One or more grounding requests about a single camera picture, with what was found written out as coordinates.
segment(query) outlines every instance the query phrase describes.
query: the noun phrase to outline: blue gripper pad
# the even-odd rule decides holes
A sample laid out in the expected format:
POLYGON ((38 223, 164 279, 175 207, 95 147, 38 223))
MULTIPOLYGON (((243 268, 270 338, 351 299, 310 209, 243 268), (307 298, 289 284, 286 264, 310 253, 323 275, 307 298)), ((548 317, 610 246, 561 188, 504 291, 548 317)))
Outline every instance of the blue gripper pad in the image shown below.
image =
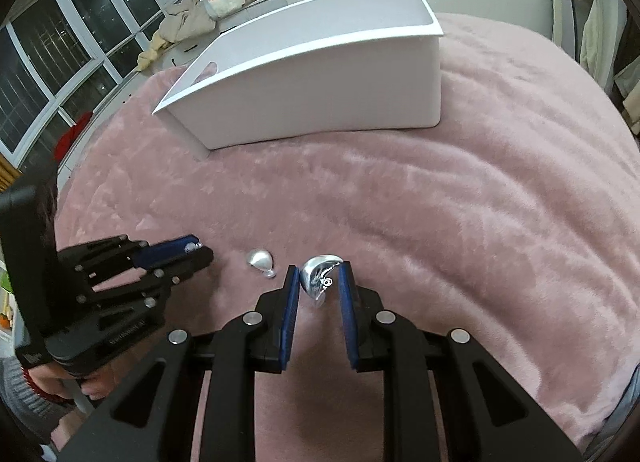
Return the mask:
POLYGON ((194 235, 162 241, 144 247, 131 257, 134 267, 151 270, 160 265, 170 263, 200 246, 200 239, 194 235))
POLYGON ((351 363, 351 368, 355 370, 360 358, 358 354, 358 325, 356 323, 355 312, 353 311, 348 268, 348 265, 344 263, 338 267, 338 291, 340 293, 340 310, 342 312, 342 328, 344 330, 344 341, 347 346, 347 356, 351 363))
POLYGON ((296 268, 287 287, 287 306, 285 307, 282 324, 280 327, 280 368, 287 369, 287 363, 291 358, 291 346, 293 344, 293 332, 296 328, 296 316, 298 315, 298 300, 300 299, 300 270, 296 268))

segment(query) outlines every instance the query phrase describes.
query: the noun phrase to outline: hand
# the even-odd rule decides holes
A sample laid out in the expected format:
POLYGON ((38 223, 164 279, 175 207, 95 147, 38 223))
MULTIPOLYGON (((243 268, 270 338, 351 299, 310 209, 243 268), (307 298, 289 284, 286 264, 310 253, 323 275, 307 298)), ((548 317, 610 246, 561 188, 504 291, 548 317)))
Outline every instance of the hand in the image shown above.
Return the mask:
MULTIPOLYGON (((64 387, 62 379, 73 379, 58 363, 37 366, 29 370, 29 375, 38 387, 51 395, 58 395, 62 398, 71 398, 68 390, 64 387)), ((116 374, 111 363, 104 365, 97 371, 87 376, 81 384, 82 393, 91 400, 105 398, 117 386, 116 374)))

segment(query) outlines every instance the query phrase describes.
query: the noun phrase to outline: person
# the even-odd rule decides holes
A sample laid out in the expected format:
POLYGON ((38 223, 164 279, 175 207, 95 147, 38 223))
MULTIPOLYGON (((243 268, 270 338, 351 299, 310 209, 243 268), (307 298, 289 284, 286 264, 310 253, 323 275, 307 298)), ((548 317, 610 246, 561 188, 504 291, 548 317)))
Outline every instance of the person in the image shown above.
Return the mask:
MULTIPOLYGON (((50 444, 60 420, 75 408, 63 379, 73 377, 57 363, 24 370, 16 357, 0 359, 2 438, 11 438, 13 450, 18 450, 21 456, 11 460, 22 460, 25 456, 28 460, 42 460, 39 447, 50 444)), ((82 393, 91 400, 105 398, 117 381, 109 363, 82 381, 82 393)))

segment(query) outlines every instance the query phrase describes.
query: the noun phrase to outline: bed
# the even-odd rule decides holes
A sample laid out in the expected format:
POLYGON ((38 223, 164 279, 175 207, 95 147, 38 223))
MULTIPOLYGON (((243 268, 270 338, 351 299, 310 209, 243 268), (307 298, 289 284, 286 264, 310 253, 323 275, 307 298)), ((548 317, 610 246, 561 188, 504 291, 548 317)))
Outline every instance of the bed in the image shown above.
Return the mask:
MULTIPOLYGON (((418 327, 468 329, 585 448, 640 362, 640 153, 553 43, 438 18, 431 129, 310 135, 196 161, 151 115, 183 68, 151 77, 60 193, 58 246, 195 233, 216 261, 167 309, 168 327, 193 334, 251 308, 290 263, 340 255, 418 327), (273 254, 274 280, 245 264, 256 247, 273 254)), ((255 405, 261 460, 382 459, 382 379, 351 373, 335 294, 321 309, 301 300, 290 368, 258 376, 255 405)))

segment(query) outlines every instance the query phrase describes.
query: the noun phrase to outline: silver pendant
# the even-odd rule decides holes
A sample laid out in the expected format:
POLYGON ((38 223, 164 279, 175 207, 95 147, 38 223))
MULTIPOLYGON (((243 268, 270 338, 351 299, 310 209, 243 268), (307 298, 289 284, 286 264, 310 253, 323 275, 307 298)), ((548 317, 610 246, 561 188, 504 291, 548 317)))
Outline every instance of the silver pendant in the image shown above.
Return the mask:
POLYGON ((246 255, 246 262, 252 267, 262 271, 265 277, 272 278, 276 275, 273 270, 273 256, 265 249, 253 249, 246 255))
POLYGON ((329 274, 342 261, 341 257, 322 254, 308 260, 300 269, 300 285, 317 307, 324 303, 325 291, 334 283, 329 274))

